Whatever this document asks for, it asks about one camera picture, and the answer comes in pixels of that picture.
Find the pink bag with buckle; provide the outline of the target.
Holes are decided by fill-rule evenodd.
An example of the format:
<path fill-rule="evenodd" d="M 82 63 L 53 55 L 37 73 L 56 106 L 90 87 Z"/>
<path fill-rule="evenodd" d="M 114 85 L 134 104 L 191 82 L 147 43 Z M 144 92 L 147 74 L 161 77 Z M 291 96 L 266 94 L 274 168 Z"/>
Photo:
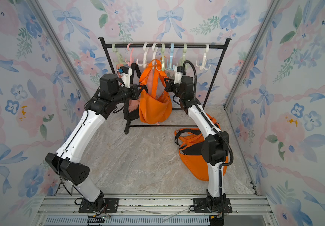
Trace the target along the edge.
<path fill-rule="evenodd" d="M 140 77 L 140 82 L 142 85 L 146 85 L 148 91 L 143 90 L 137 100 L 130 100 L 129 102 L 129 112 L 137 110 L 140 103 L 146 102 L 148 100 L 156 100 L 160 98 L 161 92 L 158 90 L 158 84 L 160 79 L 160 71 L 156 70 L 156 66 L 148 66 L 142 73 Z"/>

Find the pink bag far left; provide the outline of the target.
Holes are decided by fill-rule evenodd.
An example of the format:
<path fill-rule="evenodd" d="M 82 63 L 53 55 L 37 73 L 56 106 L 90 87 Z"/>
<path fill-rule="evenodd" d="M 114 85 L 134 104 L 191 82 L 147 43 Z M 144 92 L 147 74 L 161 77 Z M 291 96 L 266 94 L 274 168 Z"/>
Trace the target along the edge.
<path fill-rule="evenodd" d="M 124 64 L 117 64 L 116 65 L 116 73 L 117 74 L 123 73 L 122 67 L 124 67 Z"/>

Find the orange bag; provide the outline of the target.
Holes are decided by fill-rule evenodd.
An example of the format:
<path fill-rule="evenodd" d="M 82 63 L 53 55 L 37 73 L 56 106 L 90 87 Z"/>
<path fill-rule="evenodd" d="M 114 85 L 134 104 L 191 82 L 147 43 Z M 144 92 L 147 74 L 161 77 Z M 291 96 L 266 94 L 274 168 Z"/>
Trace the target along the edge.
<path fill-rule="evenodd" d="M 208 166 L 202 155 L 182 155 L 179 156 L 191 173 L 199 180 L 208 181 Z"/>
<path fill-rule="evenodd" d="M 160 66 L 160 61 L 156 59 L 156 63 Z M 156 124 L 164 122 L 172 113 L 172 100 L 168 92 L 164 90 L 164 78 L 168 78 L 165 72 L 160 71 L 160 79 L 158 90 L 161 92 L 160 98 L 156 100 L 148 100 L 139 105 L 140 121 L 147 124 Z"/>

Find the black metal clothes rack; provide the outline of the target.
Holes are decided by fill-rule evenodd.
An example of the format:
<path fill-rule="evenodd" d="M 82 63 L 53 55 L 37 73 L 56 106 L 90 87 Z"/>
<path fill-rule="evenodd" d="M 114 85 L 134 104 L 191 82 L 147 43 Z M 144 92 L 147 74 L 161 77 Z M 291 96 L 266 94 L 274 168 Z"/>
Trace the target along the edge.
<path fill-rule="evenodd" d="M 218 64 L 217 64 L 216 71 L 214 72 L 214 75 L 213 75 L 213 77 L 211 79 L 211 84 L 209 86 L 207 96 L 204 99 L 203 108 L 205 108 L 205 106 L 207 104 L 207 101 L 209 99 L 211 90 L 213 88 L 214 82 L 215 82 L 215 80 L 217 78 L 217 75 L 218 75 L 219 69 L 221 67 L 223 58 L 225 56 L 226 50 L 227 50 L 231 40 L 232 40 L 231 38 L 227 38 L 225 40 L 224 44 L 210 45 L 211 50 L 222 50 L 222 53 L 220 55 L 220 58 L 219 58 L 219 61 L 218 61 Z M 115 73 L 114 65 L 112 63 L 112 59 L 111 59 L 109 51 L 108 51 L 108 49 L 112 48 L 112 43 L 106 43 L 104 37 L 99 37 L 99 41 L 100 41 L 101 46 L 102 46 L 102 48 L 103 48 L 103 50 L 105 52 L 105 55 L 107 57 L 110 69 L 111 69 L 112 73 Z M 181 43 L 174 44 L 174 45 L 173 45 L 173 43 L 157 43 L 156 45 L 148 43 L 146 45 L 146 47 L 147 48 L 152 48 L 152 49 L 160 48 L 161 50 L 163 50 L 163 47 L 169 48 L 169 49 L 171 47 L 173 47 L 173 49 L 184 49 L 185 45 L 181 44 Z M 205 47 L 206 46 L 203 45 L 203 44 L 187 44 L 187 49 L 203 49 Z M 125 130 L 124 130 L 125 134 L 128 134 L 129 131 L 130 131 L 130 128 L 132 128 L 132 127 L 157 127 L 157 125 L 133 125 L 131 122 L 132 122 L 131 119 L 126 119 L 126 126 L 125 126 Z"/>

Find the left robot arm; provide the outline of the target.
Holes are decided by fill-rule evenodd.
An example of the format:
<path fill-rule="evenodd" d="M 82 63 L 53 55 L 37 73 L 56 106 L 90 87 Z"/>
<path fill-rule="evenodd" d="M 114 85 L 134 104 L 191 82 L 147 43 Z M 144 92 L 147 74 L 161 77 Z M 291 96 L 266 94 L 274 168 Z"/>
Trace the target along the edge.
<path fill-rule="evenodd" d="M 81 120 L 69 138 L 55 152 L 48 153 L 45 161 L 62 181 L 72 184 L 82 196 L 81 204 L 90 211 L 102 212 L 107 204 L 103 192 L 90 177 L 90 168 L 80 163 L 83 153 L 97 129 L 107 120 L 118 104 L 137 100 L 145 85 L 129 84 L 129 79 L 108 73 L 100 78 L 100 86 L 84 105 Z"/>

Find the white hook far right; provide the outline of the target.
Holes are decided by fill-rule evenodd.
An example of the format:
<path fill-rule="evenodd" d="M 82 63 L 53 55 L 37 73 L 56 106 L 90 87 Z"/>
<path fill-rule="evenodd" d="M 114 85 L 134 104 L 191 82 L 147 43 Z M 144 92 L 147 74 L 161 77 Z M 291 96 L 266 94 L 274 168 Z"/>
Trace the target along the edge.
<path fill-rule="evenodd" d="M 207 63 L 207 54 L 209 52 L 209 49 L 210 49 L 210 45 L 209 44 L 206 44 L 206 48 L 205 48 L 205 51 L 204 51 L 202 63 L 199 65 L 198 64 L 198 61 L 196 61 L 196 66 L 199 67 L 199 70 L 200 71 L 209 70 L 210 69 L 210 66 L 208 66 L 208 67 L 206 66 L 206 63 Z"/>

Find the black strap bag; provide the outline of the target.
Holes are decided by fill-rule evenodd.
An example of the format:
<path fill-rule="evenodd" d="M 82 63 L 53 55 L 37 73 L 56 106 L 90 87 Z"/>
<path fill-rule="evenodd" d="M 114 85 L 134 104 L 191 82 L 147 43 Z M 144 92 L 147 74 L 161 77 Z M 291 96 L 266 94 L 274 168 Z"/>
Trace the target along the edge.
<path fill-rule="evenodd" d="M 182 155 L 202 155 L 204 137 L 198 128 L 179 129 L 174 135 L 174 142 Z"/>

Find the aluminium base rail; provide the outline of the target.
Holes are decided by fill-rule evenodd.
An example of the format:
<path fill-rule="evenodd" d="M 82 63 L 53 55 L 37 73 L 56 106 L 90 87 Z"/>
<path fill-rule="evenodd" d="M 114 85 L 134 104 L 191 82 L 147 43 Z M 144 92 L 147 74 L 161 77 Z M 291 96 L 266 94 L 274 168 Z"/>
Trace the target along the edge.
<path fill-rule="evenodd" d="M 82 204 L 79 196 L 46 197 L 34 226 L 276 226 L 264 196 L 227 195 L 218 211 L 204 195 L 105 195 L 100 212 Z"/>

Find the pink plastic hook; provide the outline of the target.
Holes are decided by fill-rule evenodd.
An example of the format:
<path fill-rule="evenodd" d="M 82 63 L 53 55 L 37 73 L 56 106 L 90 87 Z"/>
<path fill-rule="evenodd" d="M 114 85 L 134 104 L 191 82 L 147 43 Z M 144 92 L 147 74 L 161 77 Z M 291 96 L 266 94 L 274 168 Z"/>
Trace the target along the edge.
<path fill-rule="evenodd" d="M 134 59 L 133 59 L 133 52 L 134 52 L 134 48 L 131 47 L 132 42 L 127 44 L 126 50 L 129 52 L 129 59 L 125 58 L 125 63 L 131 67 L 131 65 L 134 63 Z"/>

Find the pale green hook far left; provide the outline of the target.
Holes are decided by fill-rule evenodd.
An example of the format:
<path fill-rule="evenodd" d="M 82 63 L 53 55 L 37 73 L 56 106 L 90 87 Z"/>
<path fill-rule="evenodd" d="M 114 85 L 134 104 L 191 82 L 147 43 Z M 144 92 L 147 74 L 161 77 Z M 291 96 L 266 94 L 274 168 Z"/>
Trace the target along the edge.
<path fill-rule="evenodd" d="M 117 63 L 120 65 L 124 65 L 125 61 L 123 60 L 122 55 L 119 53 L 119 51 L 117 50 L 115 45 L 116 45 L 115 43 L 112 44 L 112 51 L 113 51 L 113 53 L 115 53 L 115 55 L 117 57 Z"/>

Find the blue plastic hook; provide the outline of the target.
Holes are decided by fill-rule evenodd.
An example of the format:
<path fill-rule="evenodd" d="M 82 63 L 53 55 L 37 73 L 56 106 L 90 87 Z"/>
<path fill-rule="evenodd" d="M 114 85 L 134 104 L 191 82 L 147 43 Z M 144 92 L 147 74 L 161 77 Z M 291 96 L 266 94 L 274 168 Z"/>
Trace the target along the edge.
<path fill-rule="evenodd" d="M 174 43 L 171 43 L 169 64 L 167 65 L 167 68 L 166 68 L 166 70 L 168 70 L 168 71 L 173 71 L 175 69 L 175 65 L 173 63 L 173 56 L 174 56 Z"/>

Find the white plastic hook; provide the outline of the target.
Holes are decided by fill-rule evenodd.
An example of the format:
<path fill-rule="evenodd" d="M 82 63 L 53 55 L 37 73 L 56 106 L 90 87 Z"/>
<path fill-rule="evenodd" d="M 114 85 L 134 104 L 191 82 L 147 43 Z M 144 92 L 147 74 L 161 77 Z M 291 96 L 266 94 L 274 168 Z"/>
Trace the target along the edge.
<path fill-rule="evenodd" d="M 136 64 L 138 66 L 143 67 L 144 69 L 147 67 L 147 54 L 148 54 L 148 50 L 149 50 L 149 48 L 147 46 L 148 46 L 148 42 L 145 42 L 143 45 L 144 55 L 143 55 L 142 62 L 139 63 L 138 59 L 136 60 Z"/>
<path fill-rule="evenodd" d="M 154 66 L 156 66 L 156 54 L 157 54 L 157 51 L 158 51 L 158 47 L 157 47 L 157 42 L 154 42 L 153 45 L 152 45 L 152 51 L 153 51 L 153 56 L 152 56 L 152 69 L 154 68 Z"/>

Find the green plastic hook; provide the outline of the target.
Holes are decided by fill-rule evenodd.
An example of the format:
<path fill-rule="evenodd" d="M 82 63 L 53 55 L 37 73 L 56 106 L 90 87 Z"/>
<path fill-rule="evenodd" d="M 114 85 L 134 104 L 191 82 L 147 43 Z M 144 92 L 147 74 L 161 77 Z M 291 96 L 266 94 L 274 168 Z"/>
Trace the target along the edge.
<path fill-rule="evenodd" d="M 165 67 L 166 57 L 165 57 L 165 44 L 164 43 L 161 44 L 160 53 L 161 53 L 161 58 L 159 60 L 160 66 L 159 66 L 159 64 L 156 64 L 156 66 L 157 66 L 157 70 L 164 72 L 166 70 L 166 67 Z"/>
<path fill-rule="evenodd" d="M 179 66 L 183 66 L 183 63 L 186 60 L 186 53 L 187 53 L 188 47 L 187 47 L 187 44 L 186 43 L 184 43 L 183 46 L 184 46 L 184 48 L 183 48 L 183 51 L 182 51 L 182 57 L 180 58 L 180 60 L 178 62 L 178 65 Z"/>

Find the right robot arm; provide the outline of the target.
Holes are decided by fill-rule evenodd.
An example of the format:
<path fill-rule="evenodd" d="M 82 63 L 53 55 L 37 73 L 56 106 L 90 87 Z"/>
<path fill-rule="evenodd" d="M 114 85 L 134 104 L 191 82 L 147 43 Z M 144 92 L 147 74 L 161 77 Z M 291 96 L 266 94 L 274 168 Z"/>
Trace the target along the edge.
<path fill-rule="evenodd" d="M 195 133 L 201 134 L 204 138 L 201 155 L 208 167 L 207 206 L 212 212 L 223 213 L 226 204 L 223 189 L 224 170 L 234 161 L 233 151 L 228 142 L 229 134 L 226 131 L 222 132 L 205 113 L 196 99 L 193 78 L 183 75 L 179 81 L 165 78 L 165 91 L 174 93 L 180 98 L 180 107 L 198 127 Z"/>

